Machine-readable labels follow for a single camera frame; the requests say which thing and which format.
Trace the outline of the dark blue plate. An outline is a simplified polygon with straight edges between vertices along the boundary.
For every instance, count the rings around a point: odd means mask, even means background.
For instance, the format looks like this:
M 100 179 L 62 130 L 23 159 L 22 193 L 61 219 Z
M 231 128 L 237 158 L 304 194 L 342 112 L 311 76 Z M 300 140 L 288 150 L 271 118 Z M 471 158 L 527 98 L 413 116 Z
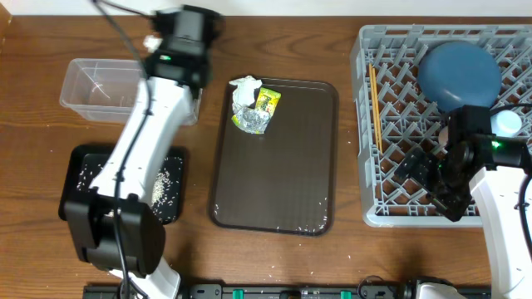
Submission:
M 469 42 L 446 42 L 426 54 L 417 84 L 439 110 L 463 105 L 491 107 L 500 93 L 502 75 L 495 58 Z

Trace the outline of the yellow green snack wrapper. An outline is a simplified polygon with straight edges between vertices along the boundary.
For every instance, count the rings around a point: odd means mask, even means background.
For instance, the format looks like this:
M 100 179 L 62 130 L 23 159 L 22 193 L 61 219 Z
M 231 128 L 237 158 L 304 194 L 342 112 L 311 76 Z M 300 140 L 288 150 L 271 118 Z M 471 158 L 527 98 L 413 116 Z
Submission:
M 273 115 L 281 96 L 277 91 L 261 87 L 255 102 L 255 110 L 268 112 L 270 115 Z

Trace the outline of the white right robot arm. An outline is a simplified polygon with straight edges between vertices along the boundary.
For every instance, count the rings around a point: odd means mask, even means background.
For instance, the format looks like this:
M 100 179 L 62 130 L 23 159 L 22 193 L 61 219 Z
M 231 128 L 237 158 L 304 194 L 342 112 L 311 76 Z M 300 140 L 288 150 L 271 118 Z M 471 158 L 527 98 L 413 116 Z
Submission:
M 489 108 L 464 105 L 448 119 L 446 155 L 421 148 L 395 175 L 417 182 L 439 214 L 459 221 L 470 204 L 480 213 L 494 298 L 531 296 L 531 154 L 525 141 L 493 134 Z

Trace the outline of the pink plastic cup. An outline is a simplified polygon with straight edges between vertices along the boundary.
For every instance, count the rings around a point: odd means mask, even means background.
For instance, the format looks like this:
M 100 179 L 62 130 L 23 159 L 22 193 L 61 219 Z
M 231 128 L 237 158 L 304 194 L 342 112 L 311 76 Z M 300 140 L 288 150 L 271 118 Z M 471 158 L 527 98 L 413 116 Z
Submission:
M 446 126 L 440 131 L 438 135 L 438 142 L 441 146 L 446 146 L 448 144 L 448 140 L 449 140 L 449 128 Z

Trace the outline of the white paper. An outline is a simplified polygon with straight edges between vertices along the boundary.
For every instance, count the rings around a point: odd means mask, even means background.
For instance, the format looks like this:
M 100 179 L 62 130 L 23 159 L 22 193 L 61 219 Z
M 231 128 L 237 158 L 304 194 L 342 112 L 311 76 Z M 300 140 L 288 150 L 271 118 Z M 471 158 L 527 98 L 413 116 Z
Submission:
M 249 107 L 255 102 L 254 91 L 263 84 L 261 80 L 252 76 L 245 76 L 229 82 L 236 89 L 232 94 L 232 109 L 237 114 L 244 107 Z

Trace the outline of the white napkin wrapper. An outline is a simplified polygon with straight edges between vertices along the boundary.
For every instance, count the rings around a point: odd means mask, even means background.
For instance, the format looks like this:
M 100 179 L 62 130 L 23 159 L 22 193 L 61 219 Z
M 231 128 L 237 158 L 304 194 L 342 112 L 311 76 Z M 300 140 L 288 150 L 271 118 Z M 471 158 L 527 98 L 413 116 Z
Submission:
M 161 43 L 162 39 L 160 37 L 148 35 L 143 41 L 143 46 L 149 53 L 153 53 L 159 48 Z

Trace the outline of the light blue cup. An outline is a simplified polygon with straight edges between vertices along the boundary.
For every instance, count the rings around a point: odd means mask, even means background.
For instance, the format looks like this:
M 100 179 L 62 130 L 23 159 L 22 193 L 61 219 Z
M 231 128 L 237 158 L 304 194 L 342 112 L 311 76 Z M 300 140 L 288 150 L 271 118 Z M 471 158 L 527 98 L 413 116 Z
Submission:
M 499 137 L 516 137 L 523 122 L 512 110 L 503 110 L 490 118 L 492 133 Z

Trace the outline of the silver foil snack wrapper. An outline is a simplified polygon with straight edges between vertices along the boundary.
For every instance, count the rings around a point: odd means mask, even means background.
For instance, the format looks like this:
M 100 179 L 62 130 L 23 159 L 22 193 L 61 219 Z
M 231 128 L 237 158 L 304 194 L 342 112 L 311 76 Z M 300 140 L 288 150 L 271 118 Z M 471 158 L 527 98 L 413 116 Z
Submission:
M 244 107 L 231 117 L 231 120 L 240 130 L 254 135 L 265 132 L 271 115 L 266 111 Z

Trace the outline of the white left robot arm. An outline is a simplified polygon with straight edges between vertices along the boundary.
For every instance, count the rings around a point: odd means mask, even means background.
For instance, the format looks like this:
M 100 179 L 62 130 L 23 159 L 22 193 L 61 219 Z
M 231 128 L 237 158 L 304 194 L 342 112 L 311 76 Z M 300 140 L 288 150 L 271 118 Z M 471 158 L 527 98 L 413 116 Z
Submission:
M 119 298 L 176 298 L 180 274 L 164 259 L 165 228 L 152 211 L 156 176 L 174 136 L 212 79 L 211 46 L 224 17 L 183 5 L 149 17 L 160 40 L 146 58 L 106 11 L 140 66 L 135 105 L 88 189 L 69 188 L 59 206 L 78 259 L 121 278 Z

